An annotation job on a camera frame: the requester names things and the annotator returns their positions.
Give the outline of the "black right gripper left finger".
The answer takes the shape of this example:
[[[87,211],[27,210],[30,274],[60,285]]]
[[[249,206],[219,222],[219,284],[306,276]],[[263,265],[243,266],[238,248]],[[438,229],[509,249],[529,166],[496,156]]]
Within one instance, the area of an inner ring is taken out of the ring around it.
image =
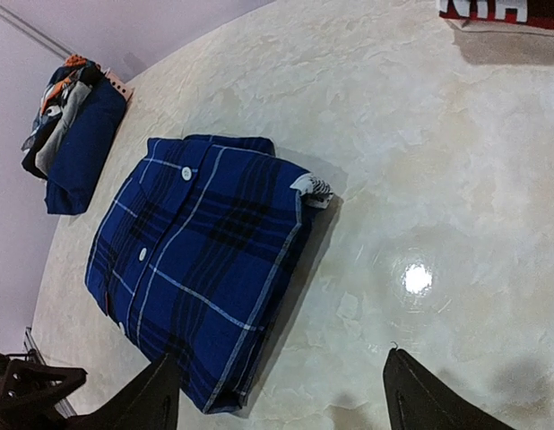
[[[68,429],[165,430],[178,421],[179,369],[171,355],[144,368],[96,411],[67,419]]]

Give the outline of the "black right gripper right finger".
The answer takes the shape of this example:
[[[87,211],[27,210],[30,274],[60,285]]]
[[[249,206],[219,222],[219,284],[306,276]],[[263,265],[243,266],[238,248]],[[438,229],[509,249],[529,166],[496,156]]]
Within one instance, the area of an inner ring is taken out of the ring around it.
[[[389,350],[383,383],[393,429],[510,428],[460,397],[402,348]]]

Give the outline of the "blue plaid garment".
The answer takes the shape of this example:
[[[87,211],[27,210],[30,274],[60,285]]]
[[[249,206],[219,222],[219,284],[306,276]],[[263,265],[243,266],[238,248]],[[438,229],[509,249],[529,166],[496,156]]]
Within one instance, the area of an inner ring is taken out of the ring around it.
[[[94,236],[85,285],[205,414],[242,409],[333,192],[261,137],[151,138]]]

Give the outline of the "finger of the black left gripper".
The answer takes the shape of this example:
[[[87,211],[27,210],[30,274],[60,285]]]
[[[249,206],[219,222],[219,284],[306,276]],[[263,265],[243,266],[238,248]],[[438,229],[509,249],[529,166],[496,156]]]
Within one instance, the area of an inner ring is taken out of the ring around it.
[[[0,353],[0,426],[65,426],[56,404],[81,388],[87,372]]]

